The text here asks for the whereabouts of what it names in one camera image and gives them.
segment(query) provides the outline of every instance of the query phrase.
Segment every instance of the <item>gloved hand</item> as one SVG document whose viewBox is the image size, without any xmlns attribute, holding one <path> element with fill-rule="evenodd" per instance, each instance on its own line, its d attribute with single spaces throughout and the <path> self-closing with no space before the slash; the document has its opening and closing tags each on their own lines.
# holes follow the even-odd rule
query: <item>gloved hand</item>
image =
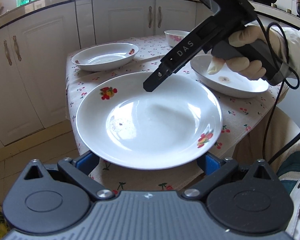
<svg viewBox="0 0 300 240">
<path fill-rule="evenodd" d="M 280 53 L 280 40 L 279 33 L 270 30 L 269 39 L 274 52 L 281 57 Z M 266 43 L 266 38 L 260 26 L 250 25 L 243 31 L 237 31 L 230 35 L 229 44 L 234 47 L 241 47 L 246 44 L 253 43 L 257 39 L 261 39 Z M 266 73 L 266 69 L 262 67 L 260 60 L 250 62 L 246 57 L 237 57 L 230 60 L 213 57 L 207 69 L 209 75 L 216 74 L 220 71 L 224 63 L 227 64 L 229 69 L 238 72 L 240 75 L 245 76 L 249 80 L 258 80 Z"/>
</svg>

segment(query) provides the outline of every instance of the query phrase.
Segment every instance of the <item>cabinet handle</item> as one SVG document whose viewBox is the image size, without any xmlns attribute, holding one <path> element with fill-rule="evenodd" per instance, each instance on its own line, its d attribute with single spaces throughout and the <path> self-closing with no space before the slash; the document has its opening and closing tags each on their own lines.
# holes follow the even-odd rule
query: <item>cabinet handle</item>
<svg viewBox="0 0 300 240">
<path fill-rule="evenodd" d="M 9 65 L 11 66 L 12 65 L 12 61 L 10 59 L 10 53 L 9 53 L 9 50 L 8 50 L 7 41 L 4 40 L 3 44 L 4 44 L 4 53 L 6 54 L 6 57 L 7 57 L 8 61 L 9 61 Z"/>
<path fill-rule="evenodd" d="M 159 6 L 159 23 L 158 23 L 158 28 L 161 27 L 161 22 L 162 22 L 162 13 L 161 13 L 161 6 Z"/>
<path fill-rule="evenodd" d="M 20 56 L 20 52 L 19 52 L 19 46 L 18 46 L 18 43 L 17 43 L 16 35 L 13 35 L 13 41 L 14 41 L 14 50 L 16 51 L 16 54 L 18 56 L 18 60 L 21 61 L 21 56 Z"/>
<path fill-rule="evenodd" d="M 150 22 L 149 22 L 149 29 L 150 29 L 152 26 L 152 7 L 151 6 L 149 6 L 149 14 L 150 14 Z"/>
</svg>

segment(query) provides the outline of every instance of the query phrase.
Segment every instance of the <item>white bowl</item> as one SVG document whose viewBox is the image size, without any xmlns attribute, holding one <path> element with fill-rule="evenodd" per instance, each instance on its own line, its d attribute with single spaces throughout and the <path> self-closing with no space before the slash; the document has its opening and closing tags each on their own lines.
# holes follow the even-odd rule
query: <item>white bowl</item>
<svg viewBox="0 0 300 240">
<path fill-rule="evenodd" d="M 268 90 L 269 84 L 262 80 L 249 80 L 231 71 L 226 64 L 222 69 L 209 75 L 207 69 L 211 62 L 211 55 L 198 55 L 190 60 L 190 65 L 196 72 L 198 79 L 208 87 L 222 94 L 237 98 L 252 98 Z"/>
<path fill-rule="evenodd" d="M 130 43 L 109 43 L 80 51 L 71 61 L 86 71 L 112 70 L 129 63 L 138 50 Z"/>
<path fill-rule="evenodd" d="M 171 47 L 176 46 L 189 32 L 185 31 L 165 31 L 166 39 Z"/>
<path fill-rule="evenodd" d="M 217 141 L 222 114 L 211 91 L 172 74 L 149 93 L 143 82 L 150 74 L 110 79 L 81 102 L 78 133 L 101 158 L 132 169 L 167 169 L 197 159 Z"/>
</svg>

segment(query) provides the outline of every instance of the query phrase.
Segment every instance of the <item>tablecloth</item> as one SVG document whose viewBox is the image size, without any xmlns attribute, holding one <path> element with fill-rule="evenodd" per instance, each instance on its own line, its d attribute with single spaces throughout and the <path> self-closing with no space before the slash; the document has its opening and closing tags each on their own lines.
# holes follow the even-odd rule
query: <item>tablecloth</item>
<svg viewBox="0 0 300 240">
<path fill-rule="evenodd" d="M 139 52 L 131 63 L 116 70 L 98 73 L 82 71 L 71 62 L 71 58 L 79 51 L 70 53 L 67 57 L 66 94 L 69 119 L 71 120 L 74 137 L 81 155 L 89 149 L 78 135 L 75 126 L 75 117 L 79 104 L 84 97 L 102 82 L 116 76 L 140 71 L 154 71 L 160 64 L 160 59 L 171 50 L 171 47 L 167 44 L 165 36 L 163 35 L 129 38 L 117 42 L 135 44 L 138 46 Z M 177 74 L 187 76 L 188 78 L 200 82 L 197 80 L 197 76 L 191 69 L 189 63 Z M 236 145 L 249 133 L 271 109 L 279 89 L 280 85 L 274 87 L 270 86 L 268 91 L 251 99 L 233 98 L 212 90 L 220 102 L 223 114 L 223 126 L 221 135 L 215 145 L 210 149 L 210 152 L 217 157 L 223 158 L 227 150 Z M 124 168 L 100 160 L 99 165 L 91 172 L 90 177 L 117 194 L 123 189 L 179 190 L 200 174 L 202 174 L 202 170 L 196 165 L 195 161 L 172 169 L 141 171 Z"/>
</svg>

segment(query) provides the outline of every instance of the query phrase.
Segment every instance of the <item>black cable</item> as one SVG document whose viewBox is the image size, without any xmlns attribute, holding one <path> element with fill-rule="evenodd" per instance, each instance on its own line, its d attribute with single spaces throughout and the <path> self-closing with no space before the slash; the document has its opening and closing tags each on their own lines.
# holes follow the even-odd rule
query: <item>black cable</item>
<svg viewBox="0 0 300 240">
<path fill-rule="evenodd" d="M 275 155 L 271 157 L 268 161 L 269 164 L 273 163 L 281 154 L 283 154 L 286 150 L 288 150 L 292 145 L 294 145 L 298 140 L 300 140 L 300 133 L 293 138 L 290 142 L 288 142 L 281 150 L 279 150 Z"/>
<path fill-rule="evenodd" d="M 278 23 L 275 23 L 275 22 L 272 22 L 268 25 L 267 27 L 267 30 L 265 30 L 262 22 L 260 21 L 260 19 L 257 17 L 257 21 L 261 27 L 261 30 L 266 38 L 266 41 L 267 41 L 267 44 L 269 46 L 269 49 L 270 49 L 270 53 L 271 53 L 271 56 L 272 56 L 272 59 L 274 61 L 274 66 L 276 67 L 276 69 L 278 71 L 280 71 L 280 68 L 277 64 L 277 62 L 280 62 L 281 64 L 283 63 L 282 59 L 279 58 L 279 56 L 274 52 L 272 46 L 271 46 L 271 43 L 270 43 L 270 38 L 269 38 L 269 33 L 270 33 L 270 28 L 272 26 L 277 26 L 281 33 L 282 33 L 282 36 L 283 36 L 283 39 L 284 39 L 284 42 L 285 42 L 285 47 L 286 47 L 286 56 L 287 56 L 287 64 L 289 63 L 289 60 L 290 60 L 290 57 L 289 57 L 289 47 L 288 47 L 288 40 L 287 40 L 287 37 L 282 29 L 282 27 L 278 24 Z M 296 71 L 294 69 L 292 69 L 290 66 L 289 66 L 289 70 L 296 76 L 297 78 L 297 85 L 296 86 L 292 86 L 288 81 L 287 79 L 285 78 L 281 84 L 281 87 L 280 87 L 280 90 L 278 92 L 278 96 L 274 102 L 274 106 L 272 108 L 272 111 L 270 113 L 270 116 L 269 116 L 269 120 L 268 120 L 268 123 L 267 123 L 267 126 L 266 126 L 266 131 L 265 131 L 265 134 L 264 134 L 264 137 L 263 137 L 263 145 L 262 145 L 262 157 L 263 159 L 266 159 L 266 137 L 267 137 L 267 134 L 268 134 L 268 130 L 269 130 L 269 126 L 270 126 L 270 122 L 271 122 L 271 119 L 272 119 L 272 116 L 273 116 L 273 113 L 274 113 L 274 110 L 278 104 L 278 101 L 279 101 L 279 97 L 281 95 L 281 92 L 282 92 L 282 89 L 283 89 L 283 85 L 284 83 L 286 83 L 288 85 L 288 87 L 290 87 L 291 89 L 297 89 L 299 86 L 300 86 L 300 78 L 298 76 L 298 74 L 296 73 Z M 272 162 L 274 162 L 280 155 L 282 155 L 286 150 L 288 150 L 292 145 L 294 145 L 298 140 L 300 140 L 300 133 L 295 136 L 290 142 L 288 142 L 282 149 L 280 149 L 275 155 L 272 156 L 272 158 L 269 160 L 269 164 L 271 164 Z"/>
</svg>

